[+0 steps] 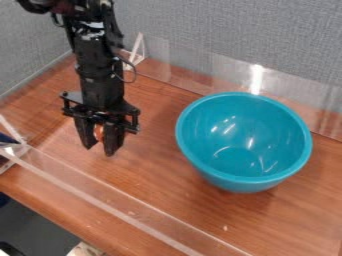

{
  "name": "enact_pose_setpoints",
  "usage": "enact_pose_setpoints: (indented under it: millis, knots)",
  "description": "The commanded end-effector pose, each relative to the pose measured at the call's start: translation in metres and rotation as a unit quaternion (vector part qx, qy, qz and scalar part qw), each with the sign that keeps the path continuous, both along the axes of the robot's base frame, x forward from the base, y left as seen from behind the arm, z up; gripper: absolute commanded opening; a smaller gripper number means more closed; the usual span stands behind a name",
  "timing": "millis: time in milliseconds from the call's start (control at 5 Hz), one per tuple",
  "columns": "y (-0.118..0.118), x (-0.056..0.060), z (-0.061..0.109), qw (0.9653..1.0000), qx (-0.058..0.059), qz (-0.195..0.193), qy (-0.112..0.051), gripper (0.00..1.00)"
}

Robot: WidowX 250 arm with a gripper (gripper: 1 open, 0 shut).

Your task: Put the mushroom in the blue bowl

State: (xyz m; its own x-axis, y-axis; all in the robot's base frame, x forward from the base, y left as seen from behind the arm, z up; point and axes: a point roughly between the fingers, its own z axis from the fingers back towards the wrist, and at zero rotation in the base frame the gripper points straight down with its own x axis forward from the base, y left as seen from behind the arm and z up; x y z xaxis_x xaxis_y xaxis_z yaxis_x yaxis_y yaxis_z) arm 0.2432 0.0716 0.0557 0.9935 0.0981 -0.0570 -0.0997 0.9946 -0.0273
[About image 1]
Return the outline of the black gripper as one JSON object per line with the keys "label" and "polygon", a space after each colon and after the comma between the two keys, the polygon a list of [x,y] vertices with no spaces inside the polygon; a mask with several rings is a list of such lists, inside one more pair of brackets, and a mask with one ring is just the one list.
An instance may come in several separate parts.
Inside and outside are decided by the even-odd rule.
{"label": "black gripper", "polygon": [[89,149],[97,139],[94,124],[104,124],[104,153],[112,156],[124,142],[124,130],[138,131],[140,110],[124,99],[124,82],[117,78],[92,81],[80,80],[78,91],[64,91],[62,114],[73,117],[76,131],[82,146]]}

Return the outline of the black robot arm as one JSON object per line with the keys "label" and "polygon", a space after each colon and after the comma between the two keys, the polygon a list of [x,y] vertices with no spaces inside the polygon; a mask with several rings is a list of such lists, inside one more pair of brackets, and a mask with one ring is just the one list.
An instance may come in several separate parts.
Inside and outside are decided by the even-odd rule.
{"label": "black robot arm", "polygon": [[101,143],[110,156],[122,146],[128,133],[138,131],[140,110],[124,99],[124,67],[130,65],[120,51],[122,33],[117,27],[112,0],[15,0],[30,13],[50,15],[65,30],[77,92],[62,92],[62,114],[73,119],[81,144]]}

